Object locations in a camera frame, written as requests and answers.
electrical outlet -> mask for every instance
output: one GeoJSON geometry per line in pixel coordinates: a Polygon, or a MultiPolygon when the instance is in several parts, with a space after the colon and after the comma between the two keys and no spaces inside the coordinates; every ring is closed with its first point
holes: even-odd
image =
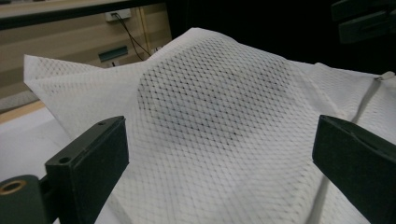
{"type": "Polygon", "coordinates": [[[106,21],[116,21],[117,17],[114,15],[114,13],[118,13],[122,19],[131,17],[131,9],[125,8],[122,10],[110,11],[110,12],[105,13],[106,21]]]}

cable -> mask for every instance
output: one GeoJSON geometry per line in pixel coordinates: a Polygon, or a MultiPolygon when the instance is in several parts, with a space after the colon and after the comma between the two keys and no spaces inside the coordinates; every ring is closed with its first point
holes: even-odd
{"type": "Polygon", "coordinates": [[[136,46],[134,45],[134,43],[136,43],[143,51],[145,51],[145,52],[148,54],[148,56],[151,56],[151,54],[150,54],[147,50],[145,50],[145,49],[144,49],[144,48],[132,37],[131,33],[130,33],[129,30],[128,30],[128,27],[126,26],[125,22],[123,21],[122,17],[120,16],[120,14],[116,12],[116,13],[112,13],[111,16],[117,17],[117,20],[119,20],[119,22],[121,23],[121,25],[123,26],[123,28],[125,29],[125,31],[128,33],[129,39],[131,40],[132,46],[134,47],[134,52],[136,53],[137,57],[139,57],[139,59],[140,59],[141,61],[144,61],[144,60],[140,57],[140,55],[137,53],[136,46]]]}

white mesh fabric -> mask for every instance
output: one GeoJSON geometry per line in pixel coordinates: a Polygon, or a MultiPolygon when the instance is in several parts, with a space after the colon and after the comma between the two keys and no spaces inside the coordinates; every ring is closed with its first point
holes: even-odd
{"type": "Polygon", "coordinates": [[[122,223],[305,223],[322,178],[318,116],[353,117],[372,81],[305,74],[199,28],[142,63],[25,61],[26,84],[72,137],[126,118],[130,164],[109,200],[122,223]]]}

